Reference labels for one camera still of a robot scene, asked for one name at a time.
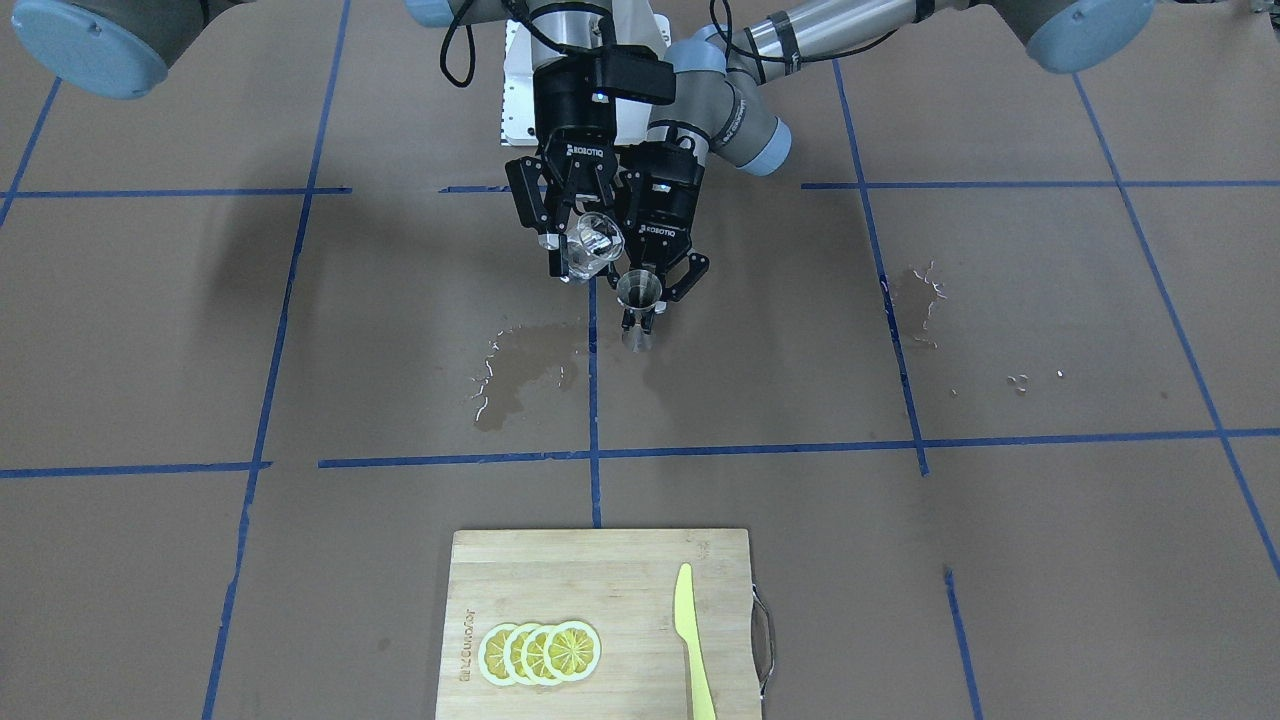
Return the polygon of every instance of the water droplet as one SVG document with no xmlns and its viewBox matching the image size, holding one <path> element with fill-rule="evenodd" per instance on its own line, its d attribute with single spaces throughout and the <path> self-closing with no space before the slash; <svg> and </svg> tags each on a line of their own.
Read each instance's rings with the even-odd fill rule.
<svg viewBox="0 0 1280 720">
<path fill-rule="evenodd" d="M 1005 382 L 1009 383 L 1009 387 L 1014 388 L 1014 392 L 1016 392 L 1019 397 L 1021 397 L 1030 389 L 1032 379 L 1027 375 L 1009 375 L 1005 378 Z"/>
<path fill-rule="evenodd" d="M 938 343 L 929 340 L 929 320 L 947 296 L 942 293 L 942 283 L 934 282 L 932 275 L 932 260 L 923 273 L 915 268 L 902 270 L 893 281 L 891 297 L 893 316 L 902 334 L 937 348 Z"/>
</svg>

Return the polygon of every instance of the metal handle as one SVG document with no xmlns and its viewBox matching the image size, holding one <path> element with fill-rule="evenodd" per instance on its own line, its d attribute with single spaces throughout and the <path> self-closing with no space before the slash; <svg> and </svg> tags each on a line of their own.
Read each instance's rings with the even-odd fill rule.
<svg viewBox="0 0 1280 720">
<path fill-rule="evenodd" d="M 751 583 L 751 601 L 754 605 L 753 614 L 754 609 L 758 607 L 760 609 L 760 615 L 764 618 L 765 641 L 769 648 L 769 664 L 763 675 L 759 674 L 759 664 L 756 664 L 756 676 L 760 680 L 760 702 L 764 702 L 769 680 L 773 678 L 773 670 L 777 667 L 777 653 L 774 652 L 776 647 L 773 643 L 773 614 L 769 612 L 769 606 L 764 603 L 764 600 L 760 597 L 760 588 L 755 583 Z M 751 639 L 755 639 L 755 623 L 751 623 Z M 753 650 L 755 648 L 755 642 L 751 643 L 751 647 Z"/>
</svg>

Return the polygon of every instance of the knife handle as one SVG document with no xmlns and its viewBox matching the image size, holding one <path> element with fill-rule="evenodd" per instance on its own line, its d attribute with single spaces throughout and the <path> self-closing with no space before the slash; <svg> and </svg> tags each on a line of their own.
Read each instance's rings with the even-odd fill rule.
<svg viewBox="0 0 1280 720">
<path fill-rule="evenodd" d="M 701 643 L 689 646 L 689 687 L 694 696 L 694 720 L 716 720 L 712 688 L 703 665 Z"/>
</svg>

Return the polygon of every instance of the wooden cutting board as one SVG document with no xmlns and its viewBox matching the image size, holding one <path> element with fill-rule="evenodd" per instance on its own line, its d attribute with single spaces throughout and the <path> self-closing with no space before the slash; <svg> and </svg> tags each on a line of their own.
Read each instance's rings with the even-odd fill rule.
<svg viewBox="0 0 1280 720">
<path fill-rule="evenodd" d="M 672 596 L 694 569 L 717 720 L 760 720 L 746 530 L 463 530 L 453 536 L 436 720 L 691 719 Z M 497 687 L 480 641 L 502 623 L 582 620 L 600 634 L 585 680 Z"/>
</svg>

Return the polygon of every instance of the water spill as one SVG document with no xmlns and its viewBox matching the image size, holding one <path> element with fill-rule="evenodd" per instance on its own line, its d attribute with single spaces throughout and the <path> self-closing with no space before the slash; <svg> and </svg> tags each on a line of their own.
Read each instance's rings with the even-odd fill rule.
<svg viewBox="0 0 1280 720">
<path fill-rule="evenodd" d="M 475 427 L 485 432 L 502 429 L 507 418 L 525 409 L 520 392 L 530 383 L 554 377 L 561 391 L 573 387 L 579 375 L 573 359 L 584 352 L 586 328 L 581 323 L 517 325 L 500 331 L 489 343 L 484 374 L 472 378 L 480 384 L 471 396 L 480 400 Z"/>
<path fill-rule="evenodd" d="M 938 343 L 929 340 L 929 320 L 947 296 L 942 293 L 942 283 L 934 282 L 932 275 L 932 260 L 923 273 L 915 268 L 902 270 L 893 281 L 892 299 L 899 331 L 920 345 L 937 348 Z"/>
<path fill-rule="evenodd" d="M 1007 378 L 1005 378 L 1005 380 L 1009 383 L 1010 387 L 1014 388 L 1014 392 L 1018 393 L 1018 397 L 1025 396 L 1027 392 L 1030 389 L 1032 379 L 1028 378 L 1027 375 L 1009 375 Z"/>
</svg>

